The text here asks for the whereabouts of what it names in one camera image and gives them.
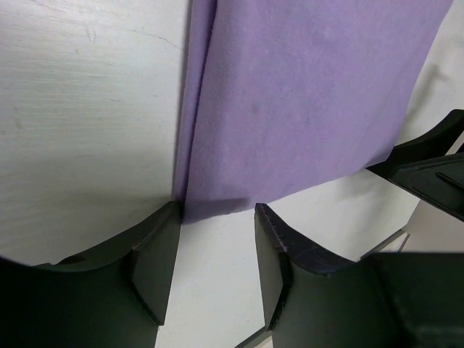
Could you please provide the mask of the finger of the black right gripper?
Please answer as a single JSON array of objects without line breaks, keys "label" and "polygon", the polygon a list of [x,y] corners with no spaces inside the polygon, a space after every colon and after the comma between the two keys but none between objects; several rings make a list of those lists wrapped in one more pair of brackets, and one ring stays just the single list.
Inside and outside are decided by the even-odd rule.
[{"label": "finger of the black right gripper", "polygon": [[389,181],[448,215],[463,220],[463,153],[401,165]]},{"label": "finger of the black right gripper", "polygon": [[395,146],[384,162],[367,167],[367,170],[388,179],[393,169],[400,165],[410,165],[445,156],[462,134],[463,110],[454,109],[430,131]]}]

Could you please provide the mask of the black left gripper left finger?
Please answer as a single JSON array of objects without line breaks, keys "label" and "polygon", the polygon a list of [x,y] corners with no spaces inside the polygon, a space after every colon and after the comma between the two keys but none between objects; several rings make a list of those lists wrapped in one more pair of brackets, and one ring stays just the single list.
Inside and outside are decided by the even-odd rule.
[{"label": "black left gripper left finger", "polygon": [[180,229],[180,205],[168,202],[55,265],[2,258],[1,345],[153,347],[165,322]]}]

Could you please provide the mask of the purple t shirt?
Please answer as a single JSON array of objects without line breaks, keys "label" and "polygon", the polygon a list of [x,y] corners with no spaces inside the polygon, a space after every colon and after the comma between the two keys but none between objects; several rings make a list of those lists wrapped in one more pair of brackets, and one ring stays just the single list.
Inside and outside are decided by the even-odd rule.
[{"label": "purple t shirt", "polygon": [[195,223],[391,153],[450,1],[193,1],[173,197]]}]

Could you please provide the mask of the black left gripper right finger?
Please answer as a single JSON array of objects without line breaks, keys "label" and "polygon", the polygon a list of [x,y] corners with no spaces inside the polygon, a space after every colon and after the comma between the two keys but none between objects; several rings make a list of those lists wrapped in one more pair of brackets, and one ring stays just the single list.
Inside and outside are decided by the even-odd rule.
[{"label": "black left gripper right finger", "polygon": [[378,252],[357,262],[254,211],[265,327],[275,347],[461,347],[463,256]]}]

